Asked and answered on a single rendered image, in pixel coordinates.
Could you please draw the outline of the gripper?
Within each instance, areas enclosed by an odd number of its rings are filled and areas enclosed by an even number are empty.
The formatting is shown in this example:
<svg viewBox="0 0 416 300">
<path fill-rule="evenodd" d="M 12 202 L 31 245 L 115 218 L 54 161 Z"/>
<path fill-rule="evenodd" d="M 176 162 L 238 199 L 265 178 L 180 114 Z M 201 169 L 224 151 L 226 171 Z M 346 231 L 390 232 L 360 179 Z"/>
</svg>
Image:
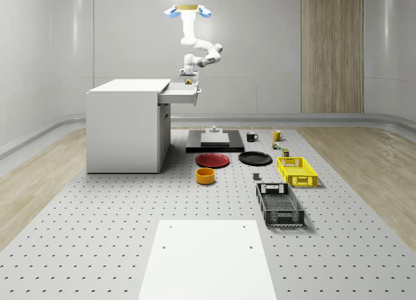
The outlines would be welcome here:
<svg viewBox="0 0 416 300">
<path fill-rule="evenodd" d="M 197 81 L 198 72 L 196 70 L 192 71 L 191 69 L 180 69 L 178 78 L 182 81 Z"/>
</svg>

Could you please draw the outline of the white drawer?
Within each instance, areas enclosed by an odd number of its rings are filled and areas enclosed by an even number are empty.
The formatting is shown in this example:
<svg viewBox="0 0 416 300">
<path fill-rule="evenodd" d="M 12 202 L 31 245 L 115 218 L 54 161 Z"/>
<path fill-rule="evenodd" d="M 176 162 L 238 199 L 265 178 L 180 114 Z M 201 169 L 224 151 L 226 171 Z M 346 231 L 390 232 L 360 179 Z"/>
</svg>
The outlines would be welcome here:
<svg viewBox="0 0 416 300">
<path fill-rule="evenodd" d="M 166 88 L 158 94 L 158 103 L 190 103 L 195 105 L 202 90 L 199 82 L 185 84 L 184 82 L 170 82 Z"/>
</svg>

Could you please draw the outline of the drone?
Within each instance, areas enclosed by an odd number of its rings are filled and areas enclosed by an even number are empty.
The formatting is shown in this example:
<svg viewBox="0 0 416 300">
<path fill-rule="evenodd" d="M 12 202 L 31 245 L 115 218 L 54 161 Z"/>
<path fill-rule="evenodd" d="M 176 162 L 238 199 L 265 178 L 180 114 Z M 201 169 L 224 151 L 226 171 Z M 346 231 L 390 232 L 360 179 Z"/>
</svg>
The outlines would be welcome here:
<svg viewBox="0 0 416 300">
<path fill-rule="evenodd" d="M 205 18 L 211 17 L 211 11 L 203 5 L 173 5 L 171 8 L 165 10 L 164 14 L 169 18 L 174 18 L 181 15 L 182 12 L 189 12 L 191 14 L 198 13 Z"/>
</svg>

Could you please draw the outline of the white cabinet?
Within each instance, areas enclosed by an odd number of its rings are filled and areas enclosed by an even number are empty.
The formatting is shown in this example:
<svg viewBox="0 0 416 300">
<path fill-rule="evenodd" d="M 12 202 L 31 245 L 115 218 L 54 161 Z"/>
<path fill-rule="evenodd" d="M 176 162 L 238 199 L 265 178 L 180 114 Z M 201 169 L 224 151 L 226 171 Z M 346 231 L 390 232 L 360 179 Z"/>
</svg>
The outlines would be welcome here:
<svg viewBox="0 0 416 300">
<path fill-rule="evenodd" d="M 168 79 L 114 79 L 86 95 L 86 170 L 158 173 L 158 95 Z"/>
</svg>

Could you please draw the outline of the red plate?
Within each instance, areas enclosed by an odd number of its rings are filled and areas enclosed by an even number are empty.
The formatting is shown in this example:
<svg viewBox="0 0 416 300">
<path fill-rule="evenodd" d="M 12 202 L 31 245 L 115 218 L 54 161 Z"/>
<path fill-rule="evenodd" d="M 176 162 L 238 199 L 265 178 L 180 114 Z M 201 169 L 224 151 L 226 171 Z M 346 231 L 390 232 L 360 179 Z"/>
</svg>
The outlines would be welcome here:
<svg viewBox="0 0 416 300">
<path fill-rule="evenodd" d="M 196 163 L 203 168 L 223 168 L 229 164 L 229 158 L 220 153 L 205 153 L 196 157 Z"/>
</svg>

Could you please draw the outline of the yellow bowl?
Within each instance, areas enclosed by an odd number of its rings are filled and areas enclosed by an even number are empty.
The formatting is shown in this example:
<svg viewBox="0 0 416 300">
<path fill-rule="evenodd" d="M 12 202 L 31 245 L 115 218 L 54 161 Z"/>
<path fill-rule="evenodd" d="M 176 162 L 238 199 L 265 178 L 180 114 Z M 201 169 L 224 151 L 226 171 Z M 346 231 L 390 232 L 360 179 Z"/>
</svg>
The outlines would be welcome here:
<svg viewBox="0 0 416 300">
<path fill-rule="evenodd" d="M 196 182 L 199 184 L 212 184 L 215 181 L 215 170 L 212 168 L 199 168 L 196 170 Z"/>
</svg>

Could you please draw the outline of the black plate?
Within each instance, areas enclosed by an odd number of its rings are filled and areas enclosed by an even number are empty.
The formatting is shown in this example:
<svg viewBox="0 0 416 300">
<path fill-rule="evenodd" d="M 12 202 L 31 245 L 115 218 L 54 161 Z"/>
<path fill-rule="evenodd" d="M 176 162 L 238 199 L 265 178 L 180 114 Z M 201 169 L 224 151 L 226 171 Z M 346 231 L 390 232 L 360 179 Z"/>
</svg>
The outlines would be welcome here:
<svg viewBox="0 0 416 300">
<path fill-rule="evenodd" d="M 250 166 L 267 166 L 272 163 L 272 157 L 260 151 L 246 151 L 239 154 L 239 160 Z"/>
</svg>

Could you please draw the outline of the yellow basket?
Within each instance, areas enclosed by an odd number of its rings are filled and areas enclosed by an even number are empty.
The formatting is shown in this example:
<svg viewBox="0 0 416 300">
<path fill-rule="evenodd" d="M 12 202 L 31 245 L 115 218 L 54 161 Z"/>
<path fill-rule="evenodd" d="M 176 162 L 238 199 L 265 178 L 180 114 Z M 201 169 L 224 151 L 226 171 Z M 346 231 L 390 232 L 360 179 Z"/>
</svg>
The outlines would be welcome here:
<svg viewBox="0 0 416 300">
<path fill-rule="evenodd" d="M 317 186 L 318 175 L 303 157 L 278 157 L 277 168 L 291 186 Z"/>
</svg>

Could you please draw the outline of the dark grey basket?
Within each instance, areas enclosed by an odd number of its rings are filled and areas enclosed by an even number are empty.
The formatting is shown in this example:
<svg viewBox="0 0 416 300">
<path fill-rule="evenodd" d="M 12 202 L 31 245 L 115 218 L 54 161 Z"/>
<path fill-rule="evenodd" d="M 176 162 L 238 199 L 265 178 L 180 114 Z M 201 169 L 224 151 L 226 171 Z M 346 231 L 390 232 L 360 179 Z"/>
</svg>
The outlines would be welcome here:
<svg viewBox="0 0 416 300">
<path fill-rule="evenodd" d="M 298 226 L 304 224 L 304 208 L 287 183 L 257 183 L 257 200 L 267 225 Z"/>
</svg>

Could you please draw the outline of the white board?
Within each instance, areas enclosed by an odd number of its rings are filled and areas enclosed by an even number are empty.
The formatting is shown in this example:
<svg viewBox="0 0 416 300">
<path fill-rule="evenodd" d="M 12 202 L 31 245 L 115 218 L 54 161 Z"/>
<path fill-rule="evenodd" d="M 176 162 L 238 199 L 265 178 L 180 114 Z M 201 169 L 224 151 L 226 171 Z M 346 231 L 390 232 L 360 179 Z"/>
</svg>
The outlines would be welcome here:
<svg viewBox="0 0 416 300">
<path fill-rule="evenodd" d="M 254 220 L 161 220 L 138 300 L 276 300 Z"/>
</svg>

